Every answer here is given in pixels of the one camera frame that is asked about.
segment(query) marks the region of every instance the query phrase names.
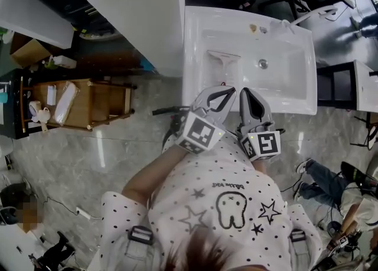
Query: white shirt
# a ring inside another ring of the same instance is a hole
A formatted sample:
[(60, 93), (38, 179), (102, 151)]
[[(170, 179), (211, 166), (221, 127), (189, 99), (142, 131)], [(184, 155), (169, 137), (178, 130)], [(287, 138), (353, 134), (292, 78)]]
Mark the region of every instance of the white shirt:
[(140, 224), (147, 215), (162, 246), (162, 265), (197, 228), (207, 228), (213, 241), (233, 252), (226, 270), (263, 265), (291, 270), (289, 235), (305, 231), (312, 264), (321, 253), (321, 240), (301, 205), (287, 207), (272, 178), (256, 171), (227, 134), (213, 150), (187, 155), (169, 174), (154, 204), (147, 210), (124, 196), (107, 192), (102, 200), (104, 231), (100, 249), (102, 270), (113, 271), (112, 241)]
[(358, 229), (369, 231), (378, 227), (378, 200), (368, 194), (362, 195), (356, 183), (349, 184), (341, 197), (340, 213), (343, 217), (353, 204), (360, 204), (353, 218), (359, 224)]

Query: hair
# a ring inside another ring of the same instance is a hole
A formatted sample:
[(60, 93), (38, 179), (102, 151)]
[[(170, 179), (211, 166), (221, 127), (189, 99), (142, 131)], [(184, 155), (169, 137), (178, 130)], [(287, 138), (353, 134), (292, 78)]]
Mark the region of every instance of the hair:
[(170, 251), (164, 271), (221, 271), (231, 253), (219, 247), (219, 239), (206, 250), (208, 234), (196, 230), (188, 243), (184, 258), (178, 265), (178, 251)]

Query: open cardboard box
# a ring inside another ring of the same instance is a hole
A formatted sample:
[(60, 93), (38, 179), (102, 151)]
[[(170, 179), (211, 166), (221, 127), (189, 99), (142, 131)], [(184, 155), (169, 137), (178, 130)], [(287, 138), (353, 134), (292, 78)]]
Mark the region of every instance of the open cardboard box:
[(22, 68), (31, 66), (50, 55), (57, 55), (62, 49), (38, 41), (28, 36), (14, 33), (11, 44), (11, 57)]

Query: tooth graphic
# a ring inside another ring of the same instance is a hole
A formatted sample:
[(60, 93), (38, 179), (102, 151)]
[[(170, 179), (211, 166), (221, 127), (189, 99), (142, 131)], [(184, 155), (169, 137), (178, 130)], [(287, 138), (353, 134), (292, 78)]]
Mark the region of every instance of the tooth graphic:
[(246, 197), (236, 191), (221, 193), (216, 201), (219, 224), (224, 229), (232, 226), (243, 228), (245, 224), (244, 212), (247, 208)]

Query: blue jeans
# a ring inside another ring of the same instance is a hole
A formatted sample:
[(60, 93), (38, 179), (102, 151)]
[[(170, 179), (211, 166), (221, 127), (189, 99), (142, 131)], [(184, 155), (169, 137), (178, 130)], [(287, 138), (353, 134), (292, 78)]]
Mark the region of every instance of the blue jeans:
[[(364, 28), (375, 25), (372, 30), (364, 30)], [(378, 38), (378, 13), (369, 15), (362, 19), (360, 23), (362, 36), (366, 38)]]
[(315, 201), (338, 208), (341, 204), (341, 197), (349, 182), (345, 178), (337, 177), (327, 167), (310, 160), (306, 164), (306, 172), (318, 184), (309, 185), (303, 183), (299, 194), (305, 199), (313, 198)]

